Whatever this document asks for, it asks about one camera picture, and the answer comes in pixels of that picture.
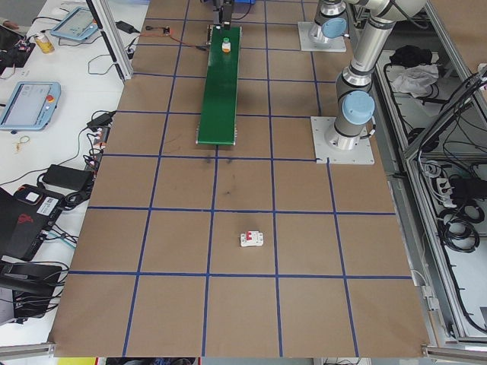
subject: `blue joint cap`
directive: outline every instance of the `blue joint cap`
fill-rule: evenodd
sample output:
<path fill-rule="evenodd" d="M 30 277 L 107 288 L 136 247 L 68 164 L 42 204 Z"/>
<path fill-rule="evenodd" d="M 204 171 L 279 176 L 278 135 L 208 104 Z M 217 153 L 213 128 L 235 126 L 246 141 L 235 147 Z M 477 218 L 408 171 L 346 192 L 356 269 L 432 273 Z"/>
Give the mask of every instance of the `blue joint cap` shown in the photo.
<path fill-rule="evenodd" d="M 365 124 L 372 118 L 374 110 L 374 99 L 365 91 L 352 91 L 343 100 L 343 116 L 351 124 Z"/>
<path fill-rule="evenodd" d="M 347 29 L 347 21 L 342 17 L 330 19 L 321 26 L 321 31 L 326 38 L 337 38 L 344 34 Z"/>

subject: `power strip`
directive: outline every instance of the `power strip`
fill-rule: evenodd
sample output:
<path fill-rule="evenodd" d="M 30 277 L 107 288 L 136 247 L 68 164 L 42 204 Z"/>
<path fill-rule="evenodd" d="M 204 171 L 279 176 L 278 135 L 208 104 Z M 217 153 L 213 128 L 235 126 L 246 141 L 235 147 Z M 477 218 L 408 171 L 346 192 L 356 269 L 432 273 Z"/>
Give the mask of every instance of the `power strip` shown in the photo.
<path fill-rule="evenodd" d="M 450 181 L 444 177 L 437 177 L 436 187 L 438 194 L 441 196 L 443 206 L 445 208 L 456 208 L 457 206 L 451 200 L 453 188 L 451 187 Z"/>

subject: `screen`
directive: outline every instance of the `screen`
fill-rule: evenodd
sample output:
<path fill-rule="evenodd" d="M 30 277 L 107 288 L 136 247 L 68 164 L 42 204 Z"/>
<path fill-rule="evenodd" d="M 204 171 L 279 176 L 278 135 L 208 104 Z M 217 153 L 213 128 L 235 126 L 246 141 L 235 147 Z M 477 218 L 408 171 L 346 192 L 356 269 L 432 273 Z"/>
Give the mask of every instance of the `screen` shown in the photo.
<path fill-rule="evenodd" d="M 50 90 L 49 84 L 22 85 L 15 94 L 2 124 L 35 125 Z"/>
<path fill-rule="evenodd" d="M 8 51 L 17 44 L 19 40 L 23 39 L 23 37 L 15 33 L 12 30 L 9 30 L 0 25 L 0 49 L 3 51 Z"/>
<path fill-rule="evenodd" d="M 56 32 L 79 37 L 90 25 L 93 24 L 93 15 L 89 10 L 79 9 L 73 15 L 65 19 L 56 28 Z"/>

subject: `bottle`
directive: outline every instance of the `bottle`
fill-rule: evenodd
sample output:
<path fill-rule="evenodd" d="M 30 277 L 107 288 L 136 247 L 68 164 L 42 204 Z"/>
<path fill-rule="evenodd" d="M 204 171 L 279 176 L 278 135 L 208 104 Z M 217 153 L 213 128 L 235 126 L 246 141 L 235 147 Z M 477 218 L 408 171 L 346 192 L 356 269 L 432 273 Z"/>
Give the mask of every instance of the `bottle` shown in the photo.
<path fill-rule="evenodd" d="M 43 51 L 43 53 L 54 52 L 54 46 L 49 40 L 49 38 L 47 38 L 46 34 L 36 33 L 33 35 L 33 38 L 36 41 L 37 45 L 39 46 L 40 50 Z"/>
<path fill-rule="evenodd" d="M 221 50 L 225 53 L 229 53 L 231 49 L 230 39 L 225 37 L 223 43 L 221 44 Z"/>

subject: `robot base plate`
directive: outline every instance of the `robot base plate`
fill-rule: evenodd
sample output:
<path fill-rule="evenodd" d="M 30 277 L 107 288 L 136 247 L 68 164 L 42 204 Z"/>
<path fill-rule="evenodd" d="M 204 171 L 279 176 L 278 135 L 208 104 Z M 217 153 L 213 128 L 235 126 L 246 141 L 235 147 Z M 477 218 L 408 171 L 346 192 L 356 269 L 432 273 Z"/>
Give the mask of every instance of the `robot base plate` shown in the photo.
<path fill-rule="evenodd" d="M 319 44 L 312 42 L 308 37 L 308 33 L 314 23 L 299 21 L 299 40 L 301 41 L 301 51 L 316 51 L 316 52 L 346 52 L 345 41 L 342 36 L 331 40 L 329 43 Z"/>
<path fill-rule="evenodd" d="M 330 163 L 339 165 L 373 165 L 374 155 L 372 154 L 371 143 L 368 139 L 361 139 L 358 145 L 351 151 L 341 151 L 332 148 L 325 141 L 325 132 L 334 122 L 335 117 L 312 116 L 311 128 L 313 129 L 314 153 L 317 163 Z M 364 127 L 361 135 L 366 135 Z"/>

